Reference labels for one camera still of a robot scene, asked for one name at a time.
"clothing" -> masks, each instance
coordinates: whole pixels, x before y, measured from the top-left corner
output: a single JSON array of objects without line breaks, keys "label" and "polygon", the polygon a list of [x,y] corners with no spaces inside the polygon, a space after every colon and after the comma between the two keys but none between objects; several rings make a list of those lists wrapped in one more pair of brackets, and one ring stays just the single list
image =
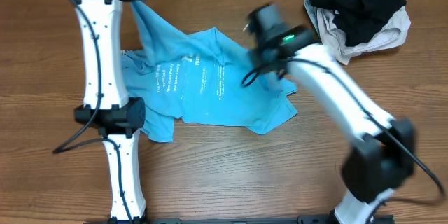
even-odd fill
[{"label": "clothing", "polygon": [[333,23],[346,33],[345,46],[368,43],[406,0],[310,0],[317,8],[337,11]]},{"label": "clothing", "polygon": [[266,134],[297,113],[286,98],[296,86],[275,73],[242,87],[253,68],[247,50],[217,28],[187,36],[142,2],[132,10],[143,50],[123,52],[123,77],[129,95],[145,100],[150,139],[173,141],[175,118]]},{"label": "clothing", "polygon": [[389,22],[373,36],[371,41],[349,47],[345,46],[345,32],[338,29],[333,22],[337,14],[332,10],[315,8],[311,6],[309,0],[304,0],[304,6],[322,43],[329,46],[335,58],[345,65],[349,63],[350,58],[362,53],[401,46],[406,41],[407,31],[411,26],[405,7],[402,7],[393,14]]}]

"black garment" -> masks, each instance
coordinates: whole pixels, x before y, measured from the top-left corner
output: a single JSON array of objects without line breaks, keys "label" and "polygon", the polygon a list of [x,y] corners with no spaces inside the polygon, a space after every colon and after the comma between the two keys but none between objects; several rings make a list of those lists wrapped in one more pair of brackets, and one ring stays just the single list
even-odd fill
[{"label": "black garment", "polygon": [[334,23],[347,35],[345,45],[367,43],[406,0],[310,0],[317,8],[338,11]]}]

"white garment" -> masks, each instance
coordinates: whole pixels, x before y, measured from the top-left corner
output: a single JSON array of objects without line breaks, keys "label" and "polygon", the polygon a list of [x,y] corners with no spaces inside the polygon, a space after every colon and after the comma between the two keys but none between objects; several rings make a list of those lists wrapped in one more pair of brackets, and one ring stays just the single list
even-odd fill
[{"label": "white garment", "polygon": [[345,65],[349,63],[350,58],[362,53],[401,46],[406,41],[407,31],[411,26],[411,21],[403,6],[393,14],[389,22],[373,36],[370,42],[349,47],[345,46],[347,39],[345,32],[338,29],[333,23],[335,19],[333,10],[315,8],[311,6],[309,0],[304,1],[304,6],[322,43],[328,45],[335,58]]}]

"black cable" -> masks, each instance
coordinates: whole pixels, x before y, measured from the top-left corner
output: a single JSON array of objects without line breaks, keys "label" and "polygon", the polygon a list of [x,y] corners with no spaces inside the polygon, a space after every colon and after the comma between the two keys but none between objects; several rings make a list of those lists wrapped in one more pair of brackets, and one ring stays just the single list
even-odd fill
[{"label": "black cable", "polygon": [[120,197],[123,201],[123,206],[126,210],[126,214],[127,217],[129,219],[129,223],[132,224],[132,216],[129,210],[129,207],[126,203],[126,199],[125,199],[125,191],[123,191],[123,178],[122,178],[122,174],[121,174],[121,157],[120,157],[120,146],[117,145],[116,142],[107,139],[107,138],[100,138],[100,139],[91,139],[91,140],[87,140],[87,141],[83,141],[80,143],[77,143],[73,146],[67,147],[72,141],[76,140],[82,133],[84,133],[84,131],[91,126],[91,124],[93,123],[93,121],[95,120],[95,118],[97,117],[97,114],[99,112],[99,107],[101,106],[101,100],[103,97],[103,93],[102,93],[102,71],[101,71],[101,60],[100,60],[100,56],[99,56],[99,46],[98,46],[98,37],[95,34],[95,31],[93,29],[92,23],[89,21],[89,18],[87,17],[87,15],[84,13],[84,11],[78,6],[78,4],[75,2],[75,0],[69,0],[70,3],[75,7],[75,9],[81,14],[81,16],[83,17],[84,21],[87,23],[87,26],[89,27],[90,33],[92,34],[92,40],[94,43],[94,47],[95,47],[95,52],[96,52],[96,56],[97,56],[97,70],[98,70],[98,100],[97,100],[97,105],[95,106],[94,112],[92,114],[92,116],[90,117],[90,119],[88,120],[88,122],[81,127],[81,129],[75,133],[71,138],[69,138],[67,141],[65,141],[63,144],[61,144],[60,146],[58,146],[53,153],[54,154],[58,154],[58,153],[63,153],[66,151],[71,151],[73,149],[79,148],[81,146],[85,146],[88,144],[93,144],[93,143],[98,143],[101,141],[106,141],[109,142],[113,145],[113,148],[115,149],[116,153],[117,153],[117,162],[118,162],[118,187],[120,189]]},{"label": "black cable", "polygon": [[97,105],[95,106],[95,109],[93,111],[92,116],[90,117],[90,119],[88,120],[88,122],[82,126],[77,133],[75,133],[72,137],[70,137],[67,141],[65,141],[63,144],[61,144],[60,146],[58,146],[53,153],[57,154],[57,153],[61,153],[62,149],[65,148],[66,146],[68,146],[72,141],[75,141],[82,133],[84,133],[84,131],[91,126],[91,124],[93,123],[93,121],[95,120],[95,118],[97,117],[97,114],[99,112],[99,107],[101,105],[101,100],[103,98],[103,93],[102,93],[102,73],[101,73],[101,60],[99,58],[99,46],[98,46],[98,37],[95,34],[95,31],[93,29],[92,23],[90,23],[89,18],[87,17],[87,15],[84,13],[83,9],[81,9],[78,4],[76,3],[75,0],[69,0],[70,3],[75,7],[75,9],[81,14],[81,16],[83,17],[84,21],[87,23],[87,26],[89,27],[90,33],[92,33],[92,40],[94,43],[94,47],[95,47],[95,52],[96,52],[96,56],[97,56],[97,70],[98,70],[98,100],[97,100]]},{"label": "black cable", "polygon": [[[435,205],[435,204],[440,204],[442,202],[445,201],[446,199],[446,192],[445,192],[445,188],[443,187],[442,183],[440,182],[439,178],[422,162],[420,161],[419,158],[417,158],[414,154],[412,154],[402,143],[400,143],[400,141],[398,139],[396,139],[386,128],[385,126],[383,126],[382,124],[380,124],[371,114],[371,112],[369,112],[364,105],[359,101],[358,98],[356,98],[356,95],[350,90],[349,87],[347,87],[347,85],[344,83],[344,81],[342,81],[338,75],[336,75],[335,73],[333,73],[328,67],[323,66],[321,64],[319,64],[318,62],[313,62],[311,60],[307,60],[307,59],[297,59],[297,58],[288,58],[288,59],[280,59],[274,62],[269,62],[266,64],[262,64],[259,67],[256,67],[255,69],[253,69],[252,71],[250,71],[244,78],[243,81],[241,82],[241,84],[243,85],[243,87],[247,87],[250,84],[252,84],[255,79],[260,75],[260,73],[262,72],[263,69],[270,67],[273,64],[279,64],[279,65],[284,65],[287,64],[288,62],[301,62],[301,63],[306,63],[306,64],[310,64],[312,66],[318,67],[322,70],[324,70],[324,72],[326,74],[330,74],[333,78],[335,78],[335,80],[347,91],[347,93],[350,95],[350,97],[356,102],[356,104],[359,106],[359,108],[367,115],[367,117],[369,118],[369,120],[371,120],[376,126],[378,126],[378,128],[384,132],[393,142],[395,142],[395,144],[398,145],[399,148],[401,148],[403,151],[406,152],[406,154],[408,156],[410,156],[413,161],[420,167],[422,168],[427,175],[429,175],[431,177],[431,179],[434,181],[434,183],[436,184],[439,193],[440,193],[440,198],[435,200],[435,201],[429,201],[429,202],[422,202],[419,200],[414,200],[414,199],[402,199],[402,198],[391,198],[391,199],[387,199],[384,201],[381,201],[380,203],[378,203],[378,205],[373,209],[372,213],[370,214],[369,218],[367,218],[366,223],[370,223],[370,219],[375,215],[375,213],[377,212],[378,208],[381,207],[382,205],[385,205],[386,202],[390,202],[390,201],[400,201],[400,202],[406,202],[406,203],[413,203],[413,204],[422,204],[422,205]],[[252,79],[244,84],[246,82],[246,80],[252,76],[253,74],[255,74],[254,77],[252,77]]]}]

